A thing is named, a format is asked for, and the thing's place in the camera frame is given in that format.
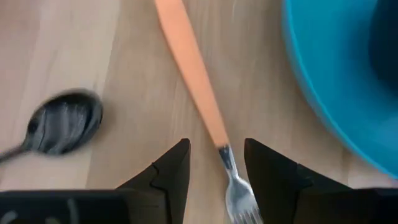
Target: wooden surface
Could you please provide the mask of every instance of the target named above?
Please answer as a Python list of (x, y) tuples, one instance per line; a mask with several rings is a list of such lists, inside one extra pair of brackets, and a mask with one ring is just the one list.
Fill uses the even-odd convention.
[[(246, 177), (244, 138), (352, 187), (390, 186), (315, 117), (293, 78), (281, 0), (185, 0), (211, 84)], [(192, 142), (185, 223), (223, 223), (226, 176), (160, 29), (151, 0), (0, 0), (0, 148), (22, 141), (31, 113), (85, 87), (105, 103), (85, 150), (34, 154), (0, 167), (0, 189), (109, 189), (181, 138)]]

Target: blue bowl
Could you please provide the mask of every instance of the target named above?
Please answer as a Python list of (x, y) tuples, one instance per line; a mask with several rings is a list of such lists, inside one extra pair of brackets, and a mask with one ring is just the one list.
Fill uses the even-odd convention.
[(398, 177), (398, 98), (369, 62), (377, 0), (284, 0), (287, 52), (307, 101), (348, 148)]

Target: black spoon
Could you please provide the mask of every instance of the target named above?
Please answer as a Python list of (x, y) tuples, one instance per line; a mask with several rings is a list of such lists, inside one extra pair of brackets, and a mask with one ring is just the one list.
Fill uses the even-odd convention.
[(103, 105), (89, 90), (70, 90), (48, 100), (29, 121), (23, 143), (0, 154), (0, 163), (27, 151), (59, 156), (87, 143), (98, 130)]

